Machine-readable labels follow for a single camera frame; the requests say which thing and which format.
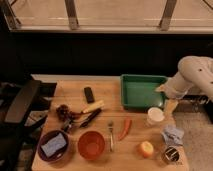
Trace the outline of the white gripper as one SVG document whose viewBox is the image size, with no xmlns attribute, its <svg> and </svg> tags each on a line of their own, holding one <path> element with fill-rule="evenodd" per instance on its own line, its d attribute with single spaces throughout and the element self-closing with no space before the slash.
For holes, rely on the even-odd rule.
<svg viewBox="0 0 213 171">
<path fill-rule="evenodd" d="M 169 78 L 165 84 L 155 89 L 156 92 L 164 92 L 166 96 L 170 98 L 165 102 L 165 115 L 173 113 L 178 105 L 176 99 L 182 99 L 192 86 L 193 84 L 185 80 L 180 73 L 176 73 L 173 77 Z"/>
</svg>

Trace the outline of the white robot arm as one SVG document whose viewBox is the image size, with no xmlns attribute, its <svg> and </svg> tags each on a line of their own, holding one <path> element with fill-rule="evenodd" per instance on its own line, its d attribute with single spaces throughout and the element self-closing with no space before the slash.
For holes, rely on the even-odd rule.
<svg viewBox="0 0 213 171">
<path fill-rule="evenodd" d="M 164 92 L 166 97 L 177 102 L 196 86 L 213 102 L 213 58 L 186 56 L 178 62 L 178 71 L 156 92 Z"/>
</svg>

